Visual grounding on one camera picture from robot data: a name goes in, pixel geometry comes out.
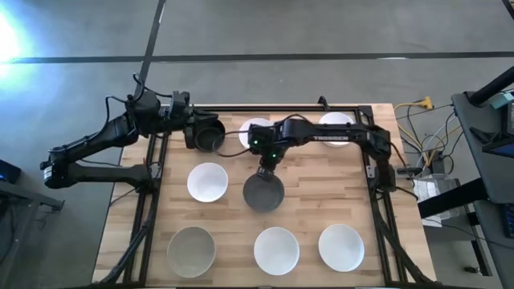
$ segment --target black bowl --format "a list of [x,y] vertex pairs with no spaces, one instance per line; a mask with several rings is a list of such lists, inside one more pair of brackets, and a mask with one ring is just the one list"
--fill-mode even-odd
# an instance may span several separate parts
[[225,140],[225,126],[219,120],[199,128],[194,136],[194,144],[202,152],[212,153],[219,149]]

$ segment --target black floor stripe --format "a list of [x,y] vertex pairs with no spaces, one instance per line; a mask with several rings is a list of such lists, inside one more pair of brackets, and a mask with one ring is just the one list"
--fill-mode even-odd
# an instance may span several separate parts
[[[157,40],[157,32],[152,40]],[[155,43],[147,48],[153,51]],[[254,55],[157,55],[157,56],[84,56],[84,57],[26,57],[8,63],[138,63],[144,62],[141,76],[146,76],[149,63],[209,63],[243,61],[294,60],[366,60],[366,59],[482,59],[514,58],[514,51],[489,52],[414,52],[414,53],[325,53],[325,54],[254,54]]]
[[[155,43],[157,42],[157,34],[159,33],[159,28],[161,26],[161,19],[162,19],[162,14],[164,13],[165,4],[166,4],[166,0],[159,0],[159,3],[157,4],[157,9],[155,11],[155,15],[153,16],[152,29],[150,30],[150,36],[148,38],[148,43],[146,44],[145,57],[142,59],[141,70],[139,73],[142,79],[146,79],[146,77],[148,76],[150,64],[152,63],[153,49],[155,48]],[[143,89],[143,87],[137,85],[134,95],[137,96],[141,92],[142,89]],[[139,198],[137,200],[138,206],[140,205],[141,201],[142,201],[141,198]],[[151,230],[152,231],[150,231],[149,234],[147,234],[147,236],[146,236],[147,239],[152,237],[153,229],[151,229]],[[136,231],[133,230],[133,233],[130,236],[131,241],[135,237],[136,237]],[[137,279],[138,282],[142,282],[143,284],[146,283],[146,273],[145,272],[148,270],[148,258],[149,258],[149,252],[146,252],[146,251],[149,249],[149,246],[152,246],[151,243],[147,244],[145,242],[145,252],[142,257],[143,260],[141,261],[141,271],[140,271],[140,274],[138,275],[138,279]],[[130,283],[132,281],[133,265],[134,265],[134,257],[131,257],[128,259],[128,261],[126,263],[126,267],[124,269],[124,275],[123,275],[124,283]]]
[[505,8],[507,8],[508,13],[511,15],[512,20],[514,20],[514,8],[512,8],[512,3],[509,0],[501,0],[504,3]]
[[146,76],[148,76],[148,71],[150,69],[150,64],[153,57],[153,50],[155,48],[155,43],[157,42],[157,34],[159,33],[159,28],[161,27],[162,14],[164,13],[165,5],[166,0],[159,0],[159,3],[157,4],[157,10],[153,16],[152,30],[150,31],[148,44],[146,45],[145,58],[143,59],[143,64],[141,65],[140,75],[142,79],[146,79]]

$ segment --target electronic device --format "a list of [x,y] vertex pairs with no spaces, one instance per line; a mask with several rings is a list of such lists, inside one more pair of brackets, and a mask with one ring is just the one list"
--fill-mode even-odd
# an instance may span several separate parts
[[[469,102],[479,106],[492,97],[497,96],[502,90],[514,83],[514,67],[496,77],[477,92],[464,92]],[[482,151],[502,157],[514,158],[514,123],[512,118],[513,102],[498,104],[498,100],[492,99],[493,107],[500,110],[500,126],[497,132],[484,132],[477,128],[470,128],[471,134],[483,144]]]
[[[76,162],[104,149],[134,144],[139,135],[183,131],[188,149],[205,152],[216,149],[224,139],[225,128],[218,115],[190,105],[188,92],[174,92],[169,106],[161,106],[156,93],[150,90],[137,98],[129,95],[128,100],[119,101],[124,102],[126,112],[106,122],[100,131],[50,149],[48,160],[40,165],[47,187],[66,188],[81,181],[122,181],[137,188],[137,192],[151,189],[154,184],[147,165],[104,168]],[[221,141],[214,145],[214,140]]]
[[514,238],[514,205],[502,205],[502,219],[504,222],[505,236]]
[[249,177],[243,187],[245,201],[252,209],[267,212],[279,206],[284,199],[284,185],[275,176],[275,168],[289,148],[310,141],[350,141],[358,144],[377,164],[376,188],[383,192],[396,190],[395,172],[389,163],[389,131],[377,125],[313,124],[302,116],[296,115],[302,119],[293,119],[293,116],[269,127],[250,125],[250,152],[261,156],[257,173]]
[[7,181],[11,184],[16,184],[21,173],[22,170],[19,167],[0,160],[0,181]]

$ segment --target yellow cable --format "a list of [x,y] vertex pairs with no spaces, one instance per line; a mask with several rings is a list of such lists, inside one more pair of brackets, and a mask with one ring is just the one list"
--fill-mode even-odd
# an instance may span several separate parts
[[[404,103],[404,104],[397,104],[395,107],[394,107],[394,111],[396,111],[398,108],[401,108],[401,107],[406,107],[406,106],[423,106],[423,104],[420,104],[420,103]],[[419,146],[419,148],[421,150],[423,150],[423,145],[420,144],[418,142],[418,140],[416,140],[415,137],[413,137],[410,133],[408,133],[400,124],[398,124],[398,128],[400,128],[400,130],[405,133],[415,144],[417,144]],[[422,156],[423,158],[425,159],[425,162],[427,161],[427,156],[425,153],[422,153]]]
[[[450,134],[452,134],[454,131],[456,131],[456,130],[457,130],[457,129],[459,129],[459,128],[460,128],[460,126],[458,126],[458,127],[454,128],[454,129],[450,130],[450,131],[448,132],[448,136],[450,136]],[[435,145],[435,148],[437,148],[437,147],[438,147],[438,145],[439,145],[440,143],[442,143],[442,142],[443,142],[443,140],[444,140],[445,138],[447,138],[447,136],[446,136],[446,135],[445,135],[445,136],[443,136],[443,137],[441,138],[441,140],[439,140],[439,141],[437,142],[437,144]],[[428,160],[426,161],[426,164],[425,164],[425,165],[426,165],[427,167],[432,163],[432,159],[434,158],[434,155],[435,155],[435,150],[433,150],[433,151],[432,151],[432,154],[430,155],[430,157],[429,157],[429,158],[428,158]]]

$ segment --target bright light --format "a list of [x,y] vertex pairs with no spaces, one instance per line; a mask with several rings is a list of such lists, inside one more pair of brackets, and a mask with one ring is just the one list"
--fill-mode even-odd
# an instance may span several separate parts
[[7,62],[18,56],[18,38],[7,17],[0,10],[0,62]]

